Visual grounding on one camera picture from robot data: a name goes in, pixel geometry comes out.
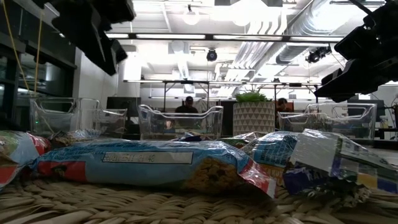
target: white geometric planter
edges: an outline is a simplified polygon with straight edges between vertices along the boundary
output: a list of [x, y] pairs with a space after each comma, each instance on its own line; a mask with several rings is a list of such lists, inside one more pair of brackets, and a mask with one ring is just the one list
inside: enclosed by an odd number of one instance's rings
[[275, 131], [275, 103], [244, 102], [234, 104], [234, 136], [253, 131], [262, 133]]

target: green plant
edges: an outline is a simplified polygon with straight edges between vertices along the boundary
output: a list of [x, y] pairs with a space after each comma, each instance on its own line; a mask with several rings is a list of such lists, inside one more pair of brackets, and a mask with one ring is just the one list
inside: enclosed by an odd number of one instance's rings
[[257, 90], [254, 89], [252, 85], [251, 90], [245, 91], [245, 93], [238, 93], [235, 95], [236, 101], [238, 103], [243, 103], [243, 102], [271, 102], [272, 99], [267, 99], [264, 94], [260, 93], [261, 87], [258, 88]]

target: white label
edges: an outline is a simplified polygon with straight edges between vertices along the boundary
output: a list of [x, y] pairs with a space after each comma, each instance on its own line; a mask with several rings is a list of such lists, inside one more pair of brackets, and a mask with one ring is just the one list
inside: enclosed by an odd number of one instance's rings
[[193, 152], [106, 152], [103, 162], [191, 164]]
[[330, 172], [336, 154], [338, 136], [330, 133], [321, 134], [321, 136], [299, 134], [290, 161], [293, 164], [298, 161]]

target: man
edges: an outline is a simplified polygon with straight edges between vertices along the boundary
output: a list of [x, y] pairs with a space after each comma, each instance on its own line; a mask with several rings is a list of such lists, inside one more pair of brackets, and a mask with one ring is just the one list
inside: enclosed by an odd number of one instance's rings
[[285, 98], [279, 98], [277, 102], [277, 112], [290, 112], [289, 108], [286, 108], [287, 100]]
[[279, 114], [278, 112], [291, 112], [290, 108], [287, 108], [287, 100], [285, 98], [279, 98], [277, 102], [277, 107], [276, 107], [276, 121], [275, 121], [275, 127], [279, 129]]
[[179, 106], [175, 109], [176, 113], [198, 113], [198, 110], [193, 106], [193, 98], [192, 96], [187, 96], [185, 99], [185, 103], [182, 106]]

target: security camera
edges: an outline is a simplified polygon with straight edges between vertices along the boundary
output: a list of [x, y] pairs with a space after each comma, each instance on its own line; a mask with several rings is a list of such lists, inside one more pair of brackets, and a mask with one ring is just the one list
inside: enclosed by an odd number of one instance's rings
[[214, 62], [217, 60], [217, 53], [215, 49], [209, 49], [209, 52], [207, 52], [207, 61], [208, 62]]

